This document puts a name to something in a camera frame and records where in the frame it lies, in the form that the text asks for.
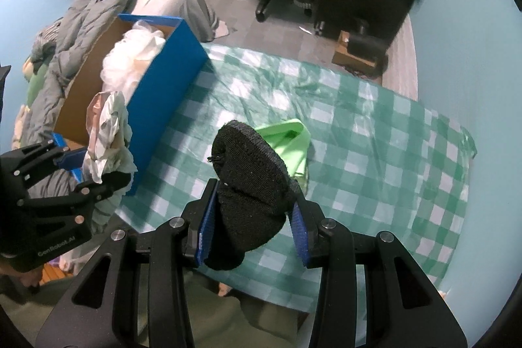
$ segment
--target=blue gripper pad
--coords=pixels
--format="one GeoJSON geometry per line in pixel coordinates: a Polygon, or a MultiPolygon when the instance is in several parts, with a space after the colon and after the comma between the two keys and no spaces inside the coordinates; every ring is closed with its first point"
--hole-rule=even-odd
{"type": "Polygon", "coordinates": [[[310,261],[310,254],[308,251],[308,232],[306,231],[304,219],[301,215],[301,211],[299,210],[297,202],[294,204],[294,207],[292,209],[290,228],[292,229],[292,236],[294,240],[294,245],[296,246],[297,254],[299,258],[301,258],[303,265],[306,267],[310,261]]]}
{"type": "Polygon", "coordinates": [[[214,236],[214,222],[216,220],[217,191],[218,185],[216,185],[212,196],[210,197],[201,227],[199,228],[197,251],[195,255],[198,266],[203,264],[210,253],[210,246],[212,245],[212,238],[214,236]]]}
{"type": "MultiPolygon", "coordinates": [[[[61,134],[52,133],[54,144],[59,147],[67,146],[67,142],[61,134]]],[[[78,183],[82,183],[82,165],[84,163],[85,152],[87,147],[82,150],[74,150],[64,155],[64,158],[57,164],[57,166],[63,170],[70,171],[72,176],[78,183]]]]}

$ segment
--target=gray comforter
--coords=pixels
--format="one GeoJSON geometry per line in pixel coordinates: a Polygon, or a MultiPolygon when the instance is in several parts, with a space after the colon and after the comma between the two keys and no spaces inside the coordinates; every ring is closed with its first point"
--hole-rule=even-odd
{"type": "MultiPolygon", "coordinates": [[[[56,52],[49,64],[42,90],[24,122],[22,146],[51,137],[69,85],[89,54],[94,42],[124,11],[129,0],[75,0],[63,17],[56,52]]],[[[76,181],[59,170],[33,186],[33,198],[62,196],[71,192],[76,181]]]]}

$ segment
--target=green cloth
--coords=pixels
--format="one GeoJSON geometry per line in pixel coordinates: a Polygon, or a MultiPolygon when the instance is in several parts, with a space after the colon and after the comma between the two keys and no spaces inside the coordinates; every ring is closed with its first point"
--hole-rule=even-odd
{"type": "Polygon", "coordinates": [[[310,132],[299,119],[267,124],[255,129],[286,165],[288,174],[307,188],[306,156],[310,147],[310,132]]]}
{"type": "Polygon", "coordinates": [[[27,107],[31,108],[33,102],[36,99],[36,96],[42,90],[43,84],[45,83],[45,75],[47,74],[47,70],[49,69],[49,62],[52,59],[52,55],[45,59],[45,61],[40,66],[38,73],[33,74],[31,79],[29,80],[29,87],[27,88],[27,107]]]}
{"type": "MultiPolygon", "coordinates": [[[[438,285],[468,201],[471,135],[455,121],[347,73],[203,44],[210,61],[173,114],[133,197],[117,213],[139,231],[180,215],[216,174],[212,141],[231,119],[253,128],[299,119],[309,130],[307,199],[352,231],[393,232],[438,285]]],[[[204,274],[268,302],[313,311],[320,270],[296,254],[288,222],[234,270],[204,274]]],[[[364,279],[358,280],[361,296],[364,279]]],[[[364,329],[365,302],[358,329],[364,329]]]]}

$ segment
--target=blue box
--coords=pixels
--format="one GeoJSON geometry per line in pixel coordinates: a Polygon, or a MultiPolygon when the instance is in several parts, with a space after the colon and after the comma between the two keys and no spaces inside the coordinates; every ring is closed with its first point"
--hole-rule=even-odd
{"type": "Polygon", "coordinates": [[[138,168],[128,195],[136,192],[166,125],[183,101],[187,88],[208,60],[205,50],[182,18],[119,15],[98,38],[82,64],[54,127],[54,132],[61,134],[71,149],[88,145],[85,117],[92,98],[102,91],[100,72],[103,58],[140,19],[163,31],[167,39],[127,105],[132,129],[129,149],[138,168]]]}

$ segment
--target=gray carpet floor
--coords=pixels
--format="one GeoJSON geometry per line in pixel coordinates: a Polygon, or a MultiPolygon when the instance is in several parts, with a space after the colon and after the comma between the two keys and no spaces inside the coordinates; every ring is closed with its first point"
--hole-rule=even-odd
{"type": "Polygon", "coordinates": [[[215,43],[243,47],[260,52],[322,65],[334,70],[344,68],[331,63],[336,41],[314,34],[313,19],[292,0],[272,0],[264,23],[258,23],[255,10],[259,0],[208,0],[230,34],[215,43]]]}

